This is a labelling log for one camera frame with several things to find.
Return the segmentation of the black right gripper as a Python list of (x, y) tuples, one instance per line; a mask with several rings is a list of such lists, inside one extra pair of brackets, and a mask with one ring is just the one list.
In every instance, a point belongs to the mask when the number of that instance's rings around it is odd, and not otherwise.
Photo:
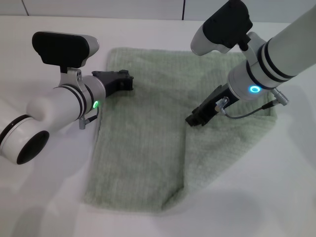
[(219, 85), (192, 113), (186, 117), (185, 121), (189, 126), (205, 126), (218, 112), (215, 110), (217, 102), (224, 97), (228, 98), (225, 108), (238, 101), (233, 95), (227, 84)]

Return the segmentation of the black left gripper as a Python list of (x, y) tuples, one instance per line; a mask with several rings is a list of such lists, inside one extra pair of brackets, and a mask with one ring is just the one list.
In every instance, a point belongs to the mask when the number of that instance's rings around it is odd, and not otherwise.
[(98, 78), (104, 85), (106, 97), (109, 97), (120, 90), (133, 90), (134, 77), (129, 74), (128, 70), (120, 70), (118, 72), (93, 71), (92, 75)]

